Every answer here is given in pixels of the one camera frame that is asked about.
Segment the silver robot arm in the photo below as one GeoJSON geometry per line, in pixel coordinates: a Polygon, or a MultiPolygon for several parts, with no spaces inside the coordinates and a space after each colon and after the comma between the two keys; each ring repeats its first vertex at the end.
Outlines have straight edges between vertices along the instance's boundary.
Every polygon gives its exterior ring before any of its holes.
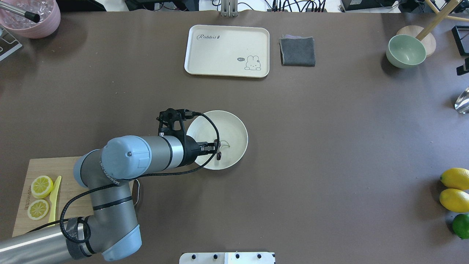
{"type": "Polygon", "coordinates": [[[100,253],[106,261],[124,259],[142,246],[141,232],[129,182],[141,176],[162,176],[166,169],[192,164],[215,154],[220,140],[196,142],[182,135],[116,137],[76,162],[76,182],[88,190],[93,214],[64,219],[58,224],[1,242],[2,264],[62,264],[100,253]]]}

